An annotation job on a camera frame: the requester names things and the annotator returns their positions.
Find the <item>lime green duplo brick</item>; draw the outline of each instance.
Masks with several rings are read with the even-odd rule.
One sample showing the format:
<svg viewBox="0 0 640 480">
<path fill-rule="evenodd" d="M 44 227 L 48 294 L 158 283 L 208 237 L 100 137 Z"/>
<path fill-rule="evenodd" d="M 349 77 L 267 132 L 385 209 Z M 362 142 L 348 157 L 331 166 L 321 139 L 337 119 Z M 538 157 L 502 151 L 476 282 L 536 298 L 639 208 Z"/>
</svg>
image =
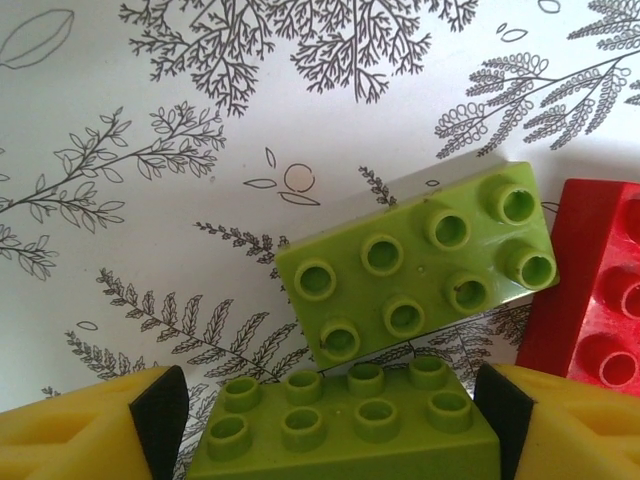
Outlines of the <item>lime green duplo brick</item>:
<svg viewBox="0 0 640 480">
<path fill-rule="evenodd" d="M 559 280 L 524 162 L 291 244 L 275 261 L 321 368 Z"/>
<path fill-rule="evenodd" d="M 222 389 L 187 480 L 499 480 L 497 435 L 436 357 Z"/>
</svg>

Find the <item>plant sketch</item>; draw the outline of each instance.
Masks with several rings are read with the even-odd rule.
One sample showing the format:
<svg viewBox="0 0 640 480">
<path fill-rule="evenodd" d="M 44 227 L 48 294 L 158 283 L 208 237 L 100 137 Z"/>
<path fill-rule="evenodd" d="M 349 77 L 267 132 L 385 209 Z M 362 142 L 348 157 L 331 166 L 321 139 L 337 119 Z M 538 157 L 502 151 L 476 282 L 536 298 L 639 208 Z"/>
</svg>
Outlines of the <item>plant sketch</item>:
<svg viewBox="0 0 640 480">
<path fill-rule="evenodd" d="M 559 77 L 545 76 L 549 60 L 529 52 L 484 61 L 482 68 L 469 76 L 473 85 L 466 94 L 491 97 L 460 104 L 442 115 L 435 134 L 448 140 L 438 158 L 480 141 L 489 133 L 488 120 L 500 113 L 502 120 L 478 156 L 493 151 L 534 112 L 532 98 L 539 93 L 540 111 L 524 121 L 524 129 L 530 132 L 524 138 L 526 143 L 555 135 L 551 149 L 557 150 L 583 131 L 590 134 L 602 125 L 631 74 L 624 63 L 640 53 L 640 0 L 593 0 L 588 7 L 602 18 L 571 32 L 568 39 L 606 36 L 597 47 L 622 53 Z M 632 90 L 640 88 L 639 83 L 632 85 Z M 632 105 L 638 101 L 637 95 L 626 99 Z"/>
<path fill-rule="evenodd" d="M 202 232 L 207 232 L 209 235 L 220 234 L 222 240 L 232 240 L 232 245 L 234 248 L 248 247 L 247 257 L 255 257 L 256 262 L 261 265 L 273 264 L 276 254 L 273 238 L 266 233 L 258 237 L 251 232 L 241 232 L 240 229 L 236 227 L 227 228 L 223 227 L 222 225 L 214 227 L 211 223 L 208 222 L 196 222 L 194 224 L 194 227 L 198 228 Z M 289 240 L 287 239 L 287 237 L 281 235 L 278 239 L 277 248 L 283 247 L 288 244 Z M 269 277 L 274 280 L 280 278 L 280 274 L 275 267 L 271 269 Z"/>
<path fill-rule="evenodd" d="M 367 180 L 367 183 L 371 185 L 371 192 L 376 195 L 376 202 L 388 206 L 397 203 L 396 197 L 389 193 L 389 187 L 385 185 L 380 177 L 376 177 L 376 173 L 372 169 L 360 166 L 358 171 Z"/>
<path fill-rule="evenodd" d="M 62 164 L 59 177 L 51 181 L 40 174 L 33 192 L 21 198 L 0 195 L 0 218 L 20 208 L 44 224 L 52 213 L 58 212 L 71 225 L 95 234 L 100 227 L 124 221 L 116 214 L 124 202 L 96 200 L 99 181 L 124 182 L 116 170 L 119 164 L 135 162 L 138 172 L 150 181 L 162 178 L 164 172 L 189 171 L 202 177 L 211 172 L 217 161 L 214 152 L 225 146 L 218 112 L 197 111 L 187 102 L 151 113 L 155 139 L 140 148 L 129 148 L 123 135 L 131 121 L 123 121 L 121 114 L 122 107 L 112 115 L 100 115 L 102 127 L 87 127 L 80 135 L 69 134 L 70 145 L 54 152 Z M 42 235 L 27 242 L 12 233 L 9 226 L 0 224 L 0 257 L 17 259 L 25 272 L 40 280 L 50 277 L 50 269 L 55 267 L 51 258 L 57 252 L 45 248 L 48 241 L 49 235 Z"/>
<path fill-rule="evenodd" d="M 140 298 L 132 284 L 125 286 L 105 268 L 100 270 L 96 281 L 106 287 L 103 293 L 112 298 L 111 305 L 124 307 L 127 310 L 125 318 L 140 322 L 142 334 L 149 335 L 155 329 L 158 332 L 154 335 L 157 343 L 171 342 L 169 351 L 172 355 L 186 357 L 185 362 L 189 365 L 204 366 L 204 377 L 212 379 L 212 384 L 189 386 L 189 419 L 176 465 L 176 479 L 184 478 L 198 436 L 207 423 L 218 390 L 225 382 L 241 375 L 255 377 L 261 383 L 278 382 L 308 353 L 307 346 L 282 351 L 282 344 L 297 328 L 296 323 L 281 325 L 255 345 L 257 348 L 251 348 L 256 333 L 261 329 L 264 331 L 263 322 L 269 314 L 258 312 L 239 328 L 230 327 L 228 317 L 233 299 L 220 302 L 210 318 L 203 321 L 200 319 L 202 295 L 191 297 L 180 315 L 175 292 L 166 295 L 158 307 L 153 291 L 147 291 Z M 222 337 L 230 328 L 234 329 L 235 337 L 227 345 Z M 65 336 L 72 353 L 101 380 L 143 370 L 148 363 L 144 356 L 134 361 L 122 352 L 114 353 L 108 348 L 87 343 L 73 331 L 66 332 Z M 47 397 L 59 395 L 50 386 L 43 388 L 42 392 Z"/>
<path fill-rule="evenodd" d="M 129 43 L 136 56 L 149 55 L 152 81 L 189 73 L 217 108 L 240 117 L 275 37 L 297 42 L 291 61 L 310 92 L 349 87 L 356 102 L 371 103 L 388 90 L 389 68 L 424 69 L 431 35 L 418 35 L 423 10 L 461 32 L 477 7 L 478 0 L 132 0 L 119 17 L 141 30 Z"/>
<path fill-rule="evenodd" d="M 560 0 L 538 0 L 538 8 L 544 13 L 560 13 L 562 5 Z"/>
<path fill-rule="evenodd" d="M 43 62 L 69 38 L 75 14 L 48 10 L 18 25 L 0 46 L 0 67 L 19 70 Z"/>
<path fill-rule="evenodd" d="M 523 28 L 511 28 L 507 30 L 507 27 L 508 25 L 506 23 L 503 23 L 496 30 L 496 34 L 502 34 L 500 36 L 500 40 L 504 43 L 517 42 L 518 40 L 522 40 L 529 34 L 529 31 Z"/>
<path fill-rule="evenodd" d="M 265 157 L 270 168 L 274 170 L 278 168 L 276 156 L 268 147 L 265 148 Z M 287 190 L 278 192 L 278 195 L 285 202 L 309 207 L 320 206 L 320 202 L 306 195 L 316 184 L 316 177 L 308 165 L 304 163 L 290 164 L 283 174 L 282 183 Z M 268 190 L 278 186 L 278 182 L 272 178 L 254 178 L 242 182 L 242 184 L 259 190 Z"/>
</svg>

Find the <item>line drawing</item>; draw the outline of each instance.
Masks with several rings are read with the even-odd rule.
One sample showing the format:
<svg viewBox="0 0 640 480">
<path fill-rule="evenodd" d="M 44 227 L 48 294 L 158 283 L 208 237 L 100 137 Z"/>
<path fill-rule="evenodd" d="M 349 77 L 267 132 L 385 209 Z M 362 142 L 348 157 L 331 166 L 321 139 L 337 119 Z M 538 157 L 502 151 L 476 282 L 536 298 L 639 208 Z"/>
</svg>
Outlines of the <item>line drawing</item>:
<svg viewBox="0 0 640 480">
<path fill-rule="evenodd" d="M 6 212 L 20 208 L 25 212 L 28 209 L 34 220 L 44 224 L 52 213 L 58 212 L 76 228 L 95 234 L 100 227 L 106 229 L 109 224 L 124 222 L 116 212 L 125 202 L 96 200 L 99 181 L 124 182 L 117 170 L 122 162 L 136 162 L 138 172 L 149 181 L 162 178 L 163 172 L 190 172 L 200 178 L 212 171 L 217 161 L 215 153 L 225 147 L 219 113 L 210 109 L 198 111 L 183 102 L 150 113 L 155 140 L 141 148 L 131 148 L 123 137 L 131 121 L 121 119 L 122 111 L 120 107 L 112 115 L 100 115 L 101 127 L 86 127 L 81 135 L 70 133 L 69 147 L 54 152 L 62 166 L 61 175 L 51 181 L 40 174 L 33 193 L 21 198 L 0 196 L 0 220 Z M 43 281 L 55 267 L 51 258 L 58 255 L 46 248 L 48 242 L 49 235 L 27 242 L 10 226 L 0 224 L 0 257 L 17 259 L 25 272 Z"/>
<path fill-rule="evenodd" d="M 382 205 L 388 205 L 389 207 L 397 203 L 396 197 L 389 193 L 389 187 L 387 187 L 380 177 L 376 176 L 376 172 L 362 165 L 358 167 L 358 171 L 371 186 L 370 190 L 376 195 L 376 202 Z"/>
<path fill-rule="evenodd" d="M 200 302 L 203 295 L 192 296 L 180 309 L 179 315 L 176 293 L 171 292 L 162 299 L 160 311 L 157 311 L 155 294 L 147 291 L 140 299 L 132 284 L 125 284 L 112 271 L 100 269 L 96 279 L 104 285 L 103 293 L 111 298 L 110 304 L 124 307 L 126 319 L 140 322 L 140 332 L 149 335 L 156 329 L 159 334 L 156 342 L 170 342 L 171 355 L 184 358 L 188 365 L 204 366 L 207 372 L 204 378 L 211 382 L 196 383 L 189 388 L 189 418 L 182 437 L 178 462 L 176 465 L 176 479 L 184 479 L 189 466 L 193 450 L 198 444 L 199 435 L 207 424 L 207 420 L 222 385 L 232 378 L 249 375 L 261 383 L 281 381 L 307 355 L 308 346 L 296 348 L 284 346 L 294 331 L 297 323 L 288 323 L 274 328 L 263 335 L 263 339 L 256 339 L 256 334 L 263 332 L 266 325 L 264 320 L 268 312 L 258 312 L 248 318 L 241 326 L 235 326 L 229 318 L 234 299 L 220 302 L 211 316 L 202 318 Z M 226 330 L 232 330 L 233 341 L 227 344 L 223 341 Z M 82 340 L 74 331 L 65 332 L 66 342 L 72 348 L 82 363 L 93 371 L 101 380 L 127 375 L 146 368 L 150 362 L 144 356 L 137 360 L 123 352 L 112 353 L 108 348 L 90 344 Z M 60 395 L 51 386 L 42 389 L 47 398 Z"/>
<path fill-rule="evenodd" d="M 265 157 L 268 166 L 274 170 L 277 169 L 278 163 L 276 156 L 269 147 L 265 147 Z M 320 206 L 320 202 L 317 200 L 314 200 L 308 195 L 303 195 L 316 184 L 316 177 L 308 165 L 304 163 L 290 164 L 282 176 L 282 183 L 287 190 L 277 193 L 285 202 L 307 207 Z M 268 190 L 278 186 L 278 182 L 272 178 L 254 178 L 242 182 L 242 184 L 259 190 Z"/>
<path fill-rule="evenodd" d="M 640 38 L 636 32 L 640 0 L 622 3 L 594 0 L 588 8 L 602 18 L 571 32 L 567 39 L 606 36 L 597 42 L 597 48 L 616 53 L 607 60 L 557 77 L 545 76 L 549 60 L 531 52 L 485 60 L 481 69 L 469 75 L 473 85 L 466 90 L 466 95 L 491 94 L 491 98 L 461 103 L 440 117 L 435 134 L 447 141 L 437 157 L 448 157 L 479 142 L 489 133 L 488 120 L 501 112 L 502 120 L 489 141 L 478 150 L 478 156 L 495 150 L 523 122 L 524 129 L 530 131 L 524 142 L 532 143 L 555 135 L 550 146 L 552 150 L 562 148 L 583 132 L 588 135 L 600 127 L 631 74 L 630 68 L 622 66 L 623 62 L 640 53 Z M 640 83 L 633 82 L 629 88 L 638 89 Z M 640 96 L 629 97 L 625 103 L 636 105 L 640 103 Z M 537 115 L 524 121 L 536 108 L 540 109 Z"/>
<path fill-rule="evenodd" d="M 500 40 L 504 43 L 517 42 L 518 40 L 522 40 L 529 34 L 528 30 L 524 30 L 522 28 L 512 28 L 510 30 L 506 30 L 507 27 L 508 25 L 505 22 L 496 30 L 496 34 L 502 33 L 502 35 L 500 36 Z"/>
<path fill-rule="evenodd" d="M 18 25 L 0 46 L 0 67 L 20 70 L 43 62 L 71 35 L 75 13 L 48 10 Z"/>
<path fill-rule="evenodd" d="M 95 323 L 90 322 L 89 320 L 83 320 L 82 322 L 78 322 L 76 323 L 76 326 L 78 328 L 82 328 L 83 330 L 87 330 L 89 332 L 95 332 L 96 330 L 98 330 L 98 326 Z"/>
<path fill-rule="evenodd" d="M 130 0 L 119 18 L 138 28 L 129 44 L 149 57 L 151 81 L 189 74 L 216 108 L 241 117 L 276 37 L 296 43 L 290 61 L 309 92 L 350 88 L 356 102 L 376 103 L 391 76 L 424 69 L 432 40 L 419 33 L 424 11 L 462 32 L 477 8 L 478 0 Z"/>
<path fill-rule="evenodd" d="M 556 14 L 560 13 L 562 5 L 559 0 L 538 0 L 538 8 L 544 13 Z"/>
</svg>

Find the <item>toy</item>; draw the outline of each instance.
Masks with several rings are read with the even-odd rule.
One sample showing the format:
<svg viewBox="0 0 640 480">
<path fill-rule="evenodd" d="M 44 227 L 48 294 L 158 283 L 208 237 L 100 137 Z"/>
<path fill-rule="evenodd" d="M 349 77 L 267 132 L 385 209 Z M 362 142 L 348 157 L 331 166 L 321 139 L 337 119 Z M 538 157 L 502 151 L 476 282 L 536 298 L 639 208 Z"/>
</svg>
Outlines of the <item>toy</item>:
<svg viewBox="0 0 640 480">
<path fill-rule="evenodd" d="M 500 437 L 502 480 L 640 478 L 637 397 L 488 364 L 474 397 Z"/>
<path fill-rule="evenodd" d="M 275 261 L 322 368 L 558 281 L 527 163 L 289 245 Z"/>
<path fill-rule="evenodd" d="M 187 421 L 180 367 L 156 367 L 0 414 L 2 480 L 171 480 Z"/>
<path fill-rule="evenodd" d="M 221 391 L 187 480 L 498 480 L 498 438 L 440 359 Z"/>
<path fill-rule="evenodd" d="M 568 180 L 552 242 L 563 281 L 535 295 L 516 363 L 640 395 L 640 185 Z"/>
</svg>

